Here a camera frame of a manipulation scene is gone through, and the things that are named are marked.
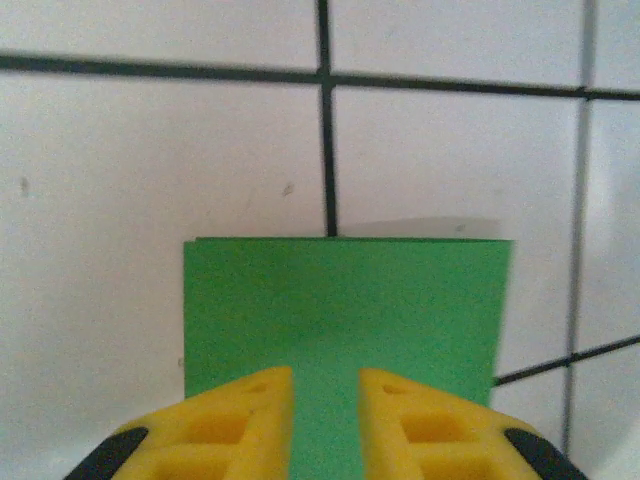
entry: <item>green card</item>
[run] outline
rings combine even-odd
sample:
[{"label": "green card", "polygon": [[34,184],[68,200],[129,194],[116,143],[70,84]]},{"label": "green card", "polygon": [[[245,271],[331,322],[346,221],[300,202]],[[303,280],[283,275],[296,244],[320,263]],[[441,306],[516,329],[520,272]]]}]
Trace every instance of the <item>green card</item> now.
[{"label": "green card", "polygon": [[487,404],[510,247],[429,239],[186,243],[186,394],[290,365],[290,478],[362,479],[360,367]]}]

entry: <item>black rubber tip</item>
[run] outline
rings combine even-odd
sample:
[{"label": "black rubber tip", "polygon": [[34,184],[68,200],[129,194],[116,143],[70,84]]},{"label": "black rubber tip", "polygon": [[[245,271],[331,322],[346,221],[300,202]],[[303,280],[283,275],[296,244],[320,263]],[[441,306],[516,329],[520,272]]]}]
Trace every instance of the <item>black rubber tip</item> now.
[{"label": "black rubber tip", "polygon": [[505,430],[504,436],[542,480],[588,480],[548,440],[519,428]]},{"label": "black rubber tip", "polygon": [[148,429],[138,427],[112,435],[87,455],[64,480],[111,480],[148,433]]}]

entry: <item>green paper sheet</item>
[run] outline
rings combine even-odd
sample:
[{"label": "green paper sheet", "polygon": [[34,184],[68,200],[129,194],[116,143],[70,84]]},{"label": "green paper sheet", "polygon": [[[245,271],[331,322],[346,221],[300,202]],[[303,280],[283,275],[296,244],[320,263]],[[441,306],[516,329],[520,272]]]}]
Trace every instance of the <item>green paper sheet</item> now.
[{"label": "green paper sheet", "polygon": [[344,238],[186,243],[186,395],[290,365],[290,478],[362,479],[360,367],[487,404],[510,246]]}]

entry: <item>small stain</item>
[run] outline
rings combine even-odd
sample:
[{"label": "small stain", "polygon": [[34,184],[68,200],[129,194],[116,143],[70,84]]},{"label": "small stain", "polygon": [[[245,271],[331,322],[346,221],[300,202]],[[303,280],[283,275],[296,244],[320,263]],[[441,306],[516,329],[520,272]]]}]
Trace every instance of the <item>small stain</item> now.
[{"label": "small stain", "polygon": [[29,196],[29,180],[27,179],[27,177],[20,178],[20,192],[22,193],[23,197]]},{"label": "small stain", "polygon": [[285,185],[284,190],[282,190],[282,196],[286,197],[287,195],[291,195],[293,193],[295,185],[293,182],[289,182]]}]

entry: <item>white tiled wall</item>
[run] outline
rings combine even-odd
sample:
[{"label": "white tiled wall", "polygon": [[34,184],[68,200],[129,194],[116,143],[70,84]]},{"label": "white tiled wall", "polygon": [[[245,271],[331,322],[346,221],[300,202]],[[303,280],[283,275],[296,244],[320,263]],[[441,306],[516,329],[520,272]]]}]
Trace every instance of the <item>white tiled wall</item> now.
[{"label": "white tiled wall", "polygon": [[[333,66],[578,86],[582,4],[335,1]],[[597,4],[587,87],[639,89],[640,4]],[[5,1],[0,56],[312,70],[315,16],[313,1]],[[340,232],[516,240],[498,373],[564,356],[583,100],[334,98]],[[324,232],[318,105],[317,86],[0,72],[0,477],[60,478],[180,398],[182,241]],[[640,334],[639,105],[589,106],[579,350]],[[638,353],[575,366],[571,454],[590,478],[640,477]],[[564,379],[503,385],[492,405],[561,445]]]}]

